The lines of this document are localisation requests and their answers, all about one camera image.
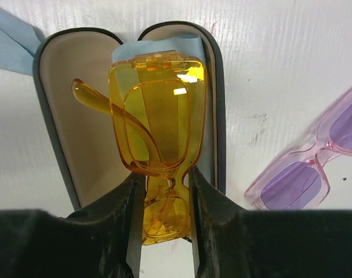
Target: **sunglasses temple arm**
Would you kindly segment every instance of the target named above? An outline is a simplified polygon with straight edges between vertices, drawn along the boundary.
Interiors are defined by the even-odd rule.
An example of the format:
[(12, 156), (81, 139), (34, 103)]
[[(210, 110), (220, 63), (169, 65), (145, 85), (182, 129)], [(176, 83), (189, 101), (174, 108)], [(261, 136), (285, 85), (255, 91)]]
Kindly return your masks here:
[[(80, 79), (75, 79), (73, 81), (72, 93), (74, 97), (83, 105), (107, 115), (112, 115), (109, 99)], [(129, 113), (125, 114), (124, 110), (115, 104), (112, 104), (112, 109), (114, 115), (121, 117), (122, 120), (125, 120), (127, 124), (136, 130), (141, 136), (148, 149), (150, 160), (160, 160), (160, 153), (156, 146), (155, 140), (143, 124), (133, 115)]]

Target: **white backdrop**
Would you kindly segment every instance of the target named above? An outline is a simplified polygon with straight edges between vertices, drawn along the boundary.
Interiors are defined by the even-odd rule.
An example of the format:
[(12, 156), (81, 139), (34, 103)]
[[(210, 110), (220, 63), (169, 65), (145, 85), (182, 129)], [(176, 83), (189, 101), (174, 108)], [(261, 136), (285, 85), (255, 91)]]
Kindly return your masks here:
[[(0, 7), (46, 36), (90, 26), (128, 42), (168, 20), (208, 29), (224, 60), (227, 196), (246, 208), (242, 194), (254, 178), (352, 86), (352, 0), (0, 0)], [(352, 209), (352, 159), (336, 160), (325, 168), (332, 190), (319, 208)], [(0, 69), (0, 209), (35, 207), (72, 212), (32, 78)], [(141, 277), (193, 277), (191, 245), (144, 247)]]

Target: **pink sunglasses frame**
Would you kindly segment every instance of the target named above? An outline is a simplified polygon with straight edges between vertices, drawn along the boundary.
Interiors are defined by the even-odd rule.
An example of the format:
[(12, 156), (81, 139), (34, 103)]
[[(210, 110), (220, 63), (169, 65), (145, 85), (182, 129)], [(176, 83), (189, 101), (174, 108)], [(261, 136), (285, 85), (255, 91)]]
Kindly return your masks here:
[[(296, 162), (312, 166), (321, 178), (321, 189), (303, 208), (316, 208), (329, 194), (331, 189), (324, 172), (324, 165), (339, 155), (352, 156), (352, 151), (336, 145), (330, 138), (330, 129), (342, 113), (352, 104), (352, 88), (325, 110), (293, 144), (285, 148), (271, 162), (246, 190), (244, 196), (258, 210), (269, 210), (262, 200), (261, 193), (269, 182), (279, 173)], [(284, 210), (291, 209), (288, 204)]]

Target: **yellow sunglasses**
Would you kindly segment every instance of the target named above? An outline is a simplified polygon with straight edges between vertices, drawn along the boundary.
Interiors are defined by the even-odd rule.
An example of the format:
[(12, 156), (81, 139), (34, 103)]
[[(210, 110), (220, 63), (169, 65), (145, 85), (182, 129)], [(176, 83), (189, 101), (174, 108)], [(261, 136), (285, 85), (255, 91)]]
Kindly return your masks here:
[(201, 152), (206, 77), (199, 59), (170, 51), (113, 64), (109, 98), (73, 82), (78, 101), (111, 115), (125, 167), (148, 176), (144, 245), (191, 233), (184, 178)]

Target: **pink sunglasses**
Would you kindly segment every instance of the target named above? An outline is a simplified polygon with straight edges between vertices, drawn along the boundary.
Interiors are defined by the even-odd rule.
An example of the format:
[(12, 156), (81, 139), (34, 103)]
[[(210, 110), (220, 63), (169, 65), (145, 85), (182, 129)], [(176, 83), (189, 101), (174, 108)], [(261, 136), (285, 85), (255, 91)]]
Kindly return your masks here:
[(330, 191), (324, 165), (339, 155), (352, 156), (352, 88), (258, 176), (245, 197), (259, 210), (313, 209)]

